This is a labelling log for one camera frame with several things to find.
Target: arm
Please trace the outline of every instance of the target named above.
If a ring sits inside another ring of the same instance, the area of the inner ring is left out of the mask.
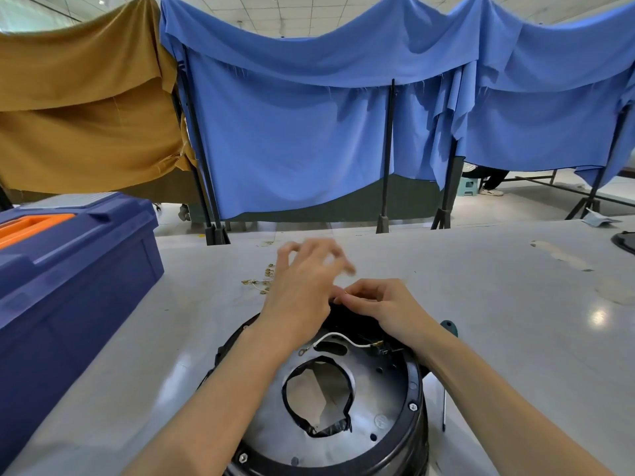
[[[289,265],[289,255],[297,251]],[[324,264],[333,255],[333,263]],[[318,332],[333,281],[353,265],[333,239],[285,244],[260,316],[243,330],[202,387],[123,471],[123,476],[220,476],[275,371]]]
[[[612,473],[428,315],[398,279],[362,279],[338,298],[410,346],[447,389],[501,476]]]

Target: white sneaker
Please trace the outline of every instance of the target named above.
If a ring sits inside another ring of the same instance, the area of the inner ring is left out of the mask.
[[[487,190],[486,188],[482,188],[478,191],[478,193],[482,193],[483,195],[493,195],[494,197],[502,197],[504,192],[496,190],[495,188],[491,190]]]

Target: white table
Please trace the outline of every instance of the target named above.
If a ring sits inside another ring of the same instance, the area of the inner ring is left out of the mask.
[[[635,230],[635,217],[621,229]],[[401,277],[439,321],[532,404],[617,475],[635,468],[635,306],[601,297],[602,277],[635,291],[635,256],[610,242],[615,228],[581,221],[513,223],[340,238],[362,277]],[[577,256],[584,272],[534,248]],[[6,476],[111,476],[192,395],[219,345],[264,300],[243,286],[262,279],[275,246],[162,250],[166,272],[108,342]],[[339,283],[346,284],[343,277]],[[442,390],[424,383],[438,475],[496,474]]]

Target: white tile floor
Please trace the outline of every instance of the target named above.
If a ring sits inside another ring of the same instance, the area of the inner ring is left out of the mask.
[[[511,173],[514,175],[550,175],[544,173]],[[584,185],[583,180],[571,169],[558,171],[556,184]],[[452,210],[452,227],[490,226],[507,222],[532,220],[562,220],[575,206],[580,196],[564,190],[549,188],[527,181],[504,182],[499,189],[505,192],[503,197],[477,195],[476,197],[457,197]],[[599,191],[600,195],[630,200],[635,203],[635,179],[615,177]],[[205,243],[202,226],[192,227],[179,217],[179,205],[163,204],[159,214],[159,227],[155,234],[159,244],[182,246]],[[635,208],[621,206],[611,202],[601,202],[604,215],[619,216],[635,214]],[[414,220],[391,220],[390,230],[429,230],[432,218]],[[247,231],[231,231],[229,238],[233,244],[246,243],[257,246],[278,245],[287,240],[303,240],[306,237],[334,237],[338,235],[371,235],[375,233],[375,221],[361,223],[247,223]]]

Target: forearm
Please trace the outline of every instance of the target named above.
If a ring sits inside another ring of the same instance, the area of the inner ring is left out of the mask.
[[[414,348],[456,403],[501,476],[612,473],[446,331]]]
[[[255,325],[124,476],[220,476],[284,356]]]

